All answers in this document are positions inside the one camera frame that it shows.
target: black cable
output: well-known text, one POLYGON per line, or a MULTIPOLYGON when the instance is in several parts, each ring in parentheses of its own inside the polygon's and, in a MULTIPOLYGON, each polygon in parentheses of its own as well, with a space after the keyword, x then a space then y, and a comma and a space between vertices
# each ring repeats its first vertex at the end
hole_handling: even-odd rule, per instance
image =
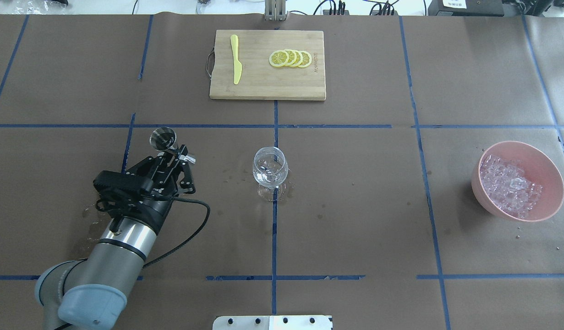
POLYGON ((133 4, 133 10, 131 11, 131 15, 133 15, 135 13, 135 6, 137 6, 137 2, 139 0, 135 0, 135 3, 133 4))
POLYGON ((58 326, 58 328, 55 328, 54 330, 62 330, 62 329, 68 328, 69 326, 71 326, 70 323, 62 324, 62 325, 58 326))
POLYGON ((371 0, 364 0, 365 2, 373 2, 374 6, 372 6, 372 9, 369 11, 369 15, 393 15, 394 14, 394 5, 391 4, 389 1, 386 2, 377 2, 377 1, 371 1, 371 0), (380 6, 378 13, 374 14, 373 11, 374 9, 376 9, 376 6, 380 6))
POLYGON ((380 6, 380 9, 382 8, 382 4, 380 2, 376 2, 376 4, 372 6, 372 10, 369 11, 369 15, 373 14, 373 9, 376 8, 376 6, 380 6))
POLYGON ((313 13, 313 15, 316 15, 318 9, 320 8, 320 6, 322 6, 322 4, 324 4, 324 2, 327 2, 327 1, 330 1, 331 4, 332 4, 335 8, 337 8, 337 3, 336 3, 334 0, 324 0, 323 2, 320 2, 320 4, 317 6, 317 8, 315 9, 315 12, 313 13))
POLYGON ((169 197, 169 198, 165 198, 164 200, 174 200, 174 201, 181 201, 181 202, 184 202, 184 203, 200 204, 200 205, 207 208, 207 214, 204 217, 203 223, 200 225, 200 227, 198 229, 196 229, 196 232, 194 232, 189 238, 186 238, 186 240, 184 242, 182 242, 180 245, 178 245, 177 247, 171 249, 170 251, 167 251, 166 253, 162 254, 161 256, 157 257, 156 259, 154 259, 154 260, 148 262, 147 264, 143 265, 143 268, 147 268, 147 267, 149 267, 149 266, 151 266, 155 263, 158 263, 162 259, 168 257, 172 253, 181 249, 181 247, 185 246, 186 243, 190 242, 190 240, 192 240, 194 238, 194 236, 196 236, 200 232, 200 230, 202 230, 204 228, 204 225, 206 225, 206 223, 208 221, 208 216, 210 215, 210 206, 208 206, 208 204, 205 203, 204 201, 190 200, 190 199, 187 199, 187 198, 179 198, 179 197, 169 197))

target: plastic knife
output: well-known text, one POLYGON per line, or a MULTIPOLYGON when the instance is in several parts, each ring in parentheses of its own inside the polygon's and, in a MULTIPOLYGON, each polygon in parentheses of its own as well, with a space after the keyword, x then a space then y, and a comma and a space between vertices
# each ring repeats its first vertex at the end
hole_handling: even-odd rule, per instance
POLYGON ((231 48, 233 50, 233 83, 238 84, 243 65, 239 62, 239 37, 237 35, 231 35, 231 48))

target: blue tape line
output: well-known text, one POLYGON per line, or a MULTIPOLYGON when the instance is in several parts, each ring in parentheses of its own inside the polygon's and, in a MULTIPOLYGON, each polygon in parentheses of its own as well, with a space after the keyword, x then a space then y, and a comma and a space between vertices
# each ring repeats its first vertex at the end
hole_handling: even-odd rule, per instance
POLYGON ((319 281, 319 280, 339 280, 339 281, 359 281, 365 275, 278 275, 280 281, 319 281))
MULTIPOLYGON (((277 199, 278 189, 274 190, 274 200, 277 199)), ((278 202, 273 202, 273 218, 272 223, 272 315, 277 313, 277 280, 278 280, 278 202)))
POLYGON ((207 281, 271 281, 270 275, 219 275, 207 276, 207 281))
POLYGON ((535 56, 535 51, 534 48, 532 47, 532 42, 531 42, 531 34, 528 32, 528 25, 526 24, 526 17, 524 15, 522 15, 522 25, 524 26, 524 32, 526 34, 526 41, 528 44, 528 50, 531 53, 532 56, 532 60, 535 63, 535 67, 537 69, 537 75, 539 77, 539 81, 540 81, 540 85, 542 86, 543 89, 543 93, 544 93, 544 100, 546 101, 546 104, 548 105, 548 108, 550 109, 550 117, 553 120, 553 124, 557 130, 557 135, 559 137, 560 143, 561 143, 561 148, 563 149, 563 155, 564 155, 564 138, 563 135, 561 134, 561 130, 559 128, 559 122, 557 121, 557 117, 555 115, 554 112, 554 107, 553 104, 550 102, 550 97, 548 96, 548 90, 546 88, 546 84, 544 83, 544 80, 542 79, 542 74, 540 73, 540 67, 537 61, 537 57, 535 56))
POLYGON ((274 147, 278 147, 278 101, 274 101, 274 147))
POLYGON ((127 124, 0 124, 0 128, 127 128, 127 124))
MULTIPOLYGON (((274 100, 274 147, 278 147, 278 101, 274 100)), ((277 276, 278 276, 278 189, 274 189, 274 202, 272 211, 272 315, 276 315, 277 308, 277 276)))
MULTIPOLYGON (((564 278, 564 274, 448 274, 445 280, 504 280, 520 278, 564 278)), ((438 280, 438 275, 416 275, 417 280, 438 280)))
POLYGON ((143 69, 145 68, 145 59, 148 56, 149 36, 152 34, 152 23, 153 23, 153 15, 149 15, 148 36, 146 36, 146 38, 145 38, 145 46, 143 48, 143 57, 141 58, 141 71, 139 71, 139 76, 137 76, 138 81, 141 78, 143 78, 143 69))
MULTIPOLYGON (((280 281, 319 281, 319 280, 339 280, 339 281, 359 281, 365 275, 276 275, 276 280, 280 281)), ((269 275, 219 275, 206 276, 207 281, 271 281, 269 275)))
POLYGON ((208 129, 272 129, 273 125, 240 124, 135 124, 135 128, 172 127, 172 128, 208 128, 208 129))
POLYGON ((438 275, 430 275, 430 274, 416 275, 417 280, 438 280, 439 278, 440 277, 438 275))
POLYGON ((281 129, 391 129, 392 125, 328 125, 298 124, 278 125, 281 129))
POLYGON ((426 190, 428 213, 430 216, 430 223, 433 230, 433 246, 434 254, 437 260, 437 272, 439 275, 439 284, 441 286, 441 301, 443 302, 443 313, 445 316, 445 326, 447 330, 451 330, 451 321, 449 319, 449 306, 447 305, 447 293, 445 292, 445 280, 443 279, 443 267, 441 266, 441 253, 438 248, 437 227, 434 222, 433 201, 430 195, 430 187, 428 185, 427 167, 424 161, 424 150, 422 150, 422 137, 420 136, 420 125, 418 123, 418 112, 416 111, 416 101, 414 100, 414 93, 412 92, 412 74, 410 72, 410 61, 408 60, 408 49, 406 47, 406 37, 404 32, 404 21, 402 16, 398 17, 400 20, 400 34, 402 36, 402 48, 404 49, 404 60, 406 64, 406 73, 408 77, 408 88, 410 90, 410 102, 412 103, 412 110, 414 110, 414 125, 416 126, 416 139, 418 140, 418 152, 420 153, 420 164, 422 165, 422 179, 424 180, 424 189, 426 190))
POLYGON ((1 93, 3 92, 3 88, 5 87, 5 82, 7 81, 7 77, 9 76, 9 71, 11 70, 11 65, 13 64, 13 59, 15 59, 15 54, 17 54, 17 49, 19 48, 19 44, 22 42, 23 33, 25 32, 25 28, 27 26, 28 20, 29 20, 29 15, 26 15, 25 19, 23 20, 22 29, 19 31, 19 36, 17 37, 17 42, 15 43, 15 48, 13 48, 13 52, 11 53, 11 58, 9 59, 9 64, 7 64, 7 69, 5 69, 5 74, 3 75, 3 80, 1 80, 0 98, 1 98, 1 93))
POLYGON ((553 125, 418 125, 421 129, 555 129, 553 125))
POLYGON ((129 148, 131 148, 131 134, 133 134, 133 124, 135 123, 135 113, 131 115, 131 122, 129 123, 129 133, 127 134, 127 143, 125 144, 125 153, 123 154, 123 165, 121 166, 121 173, 127 170, 127 159, 129 158, 129 148))
MULTIPOLYGON (((0 275, 0 281, 36 281, 39 275, 0 275)), ((143 280, 143 276, 137 277, 138 281, 143 280)))

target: cutting board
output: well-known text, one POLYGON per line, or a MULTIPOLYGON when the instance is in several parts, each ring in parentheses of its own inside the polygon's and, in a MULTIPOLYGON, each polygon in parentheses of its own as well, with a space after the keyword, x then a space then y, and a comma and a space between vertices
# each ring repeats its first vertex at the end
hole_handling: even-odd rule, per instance
POLYGON ((236 100, 326 99, 324 34, 322 31, 217 30, 210 98, 236 100), (231 35, 239 37, 239 84, 233 84, 231 35), (276 50, 305 50, 309 67, 273 67, 269 55, 276 50))

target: lemon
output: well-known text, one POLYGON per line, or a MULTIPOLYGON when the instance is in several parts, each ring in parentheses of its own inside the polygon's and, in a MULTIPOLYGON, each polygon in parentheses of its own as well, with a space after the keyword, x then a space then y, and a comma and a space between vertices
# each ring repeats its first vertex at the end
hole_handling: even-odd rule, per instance
POLYGON ((297 67, 300 64, 302 64, 302 61, 303 61, 302 50, 294 50, 294 52, 296 53, 296 61, 292 64, 286 64, 287 66, 297 67))
POLYGON ((276 50, 269 55, 269 64, 273 67, 282 67, 288 64, 288 60, 290 60, 290 54, 285 50, 276 50))
POLYGON ((312 56, 309 52, 300 50, 300 55, 302 57, 302 62, 298 65, 298 67, 307 67, 312 63, 312 56))
POLYGON ((290 57, 290 59, 288 59, 288 63, 286 63, 286 65, 284 66, 290 66, 296 63, 296 59, 298 59, 298 52, 293 49, 285 49, 284 51, 288 53, 288 56, 290 57))

